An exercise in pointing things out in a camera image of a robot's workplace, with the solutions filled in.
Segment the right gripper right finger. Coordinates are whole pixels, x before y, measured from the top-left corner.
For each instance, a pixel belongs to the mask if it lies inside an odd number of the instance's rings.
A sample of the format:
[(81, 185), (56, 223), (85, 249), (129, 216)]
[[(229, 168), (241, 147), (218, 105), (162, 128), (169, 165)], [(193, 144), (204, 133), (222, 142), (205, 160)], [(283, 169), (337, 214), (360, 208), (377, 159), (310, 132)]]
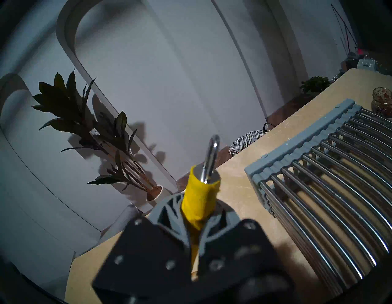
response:
[(198, 304), (296, 304), (296, 288), (261, 226), (228, 204), (200, 235)]

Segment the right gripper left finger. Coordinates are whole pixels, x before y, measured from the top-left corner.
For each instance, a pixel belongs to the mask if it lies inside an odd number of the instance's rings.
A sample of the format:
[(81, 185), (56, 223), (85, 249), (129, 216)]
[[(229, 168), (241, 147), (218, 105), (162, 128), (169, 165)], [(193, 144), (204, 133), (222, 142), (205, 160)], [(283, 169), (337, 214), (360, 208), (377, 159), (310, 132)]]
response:
[(101, 303), (146, 303), (192, 284), (184, 195), (166, 197), (148, 216), (128, 221), (91, 284)]

